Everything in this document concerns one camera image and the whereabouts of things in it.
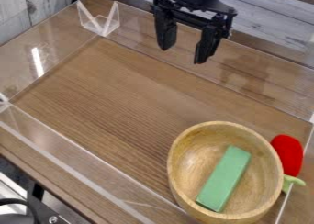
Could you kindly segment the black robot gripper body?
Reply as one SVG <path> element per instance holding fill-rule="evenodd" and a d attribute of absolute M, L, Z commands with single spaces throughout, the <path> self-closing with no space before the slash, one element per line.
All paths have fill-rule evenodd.
<path fill-rule="evenodd" d="M 154 0 L 160 6 L 172 12 L 176 21 L 202 29 L 206 25 L 222 30 L 222 37 L 232 35 L 232 23 L 238 12 L 221 0 Z"/>

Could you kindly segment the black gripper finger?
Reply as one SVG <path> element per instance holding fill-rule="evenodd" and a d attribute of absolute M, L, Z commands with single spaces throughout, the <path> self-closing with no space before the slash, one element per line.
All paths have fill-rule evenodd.
<path fill-rule="evenodd" d="M 177 42 L 177 22 L 173 12 L 161 7 L 156 7 L 156 29 L 158 46 L 168 50 Z"/>
<path fill-rule="evenodd" d="M 221 30 L 212 25 L 202 29 L 202 39 L 197 44 L 194 63 L 202 64 L 216 54 L 221 42 Z"/>

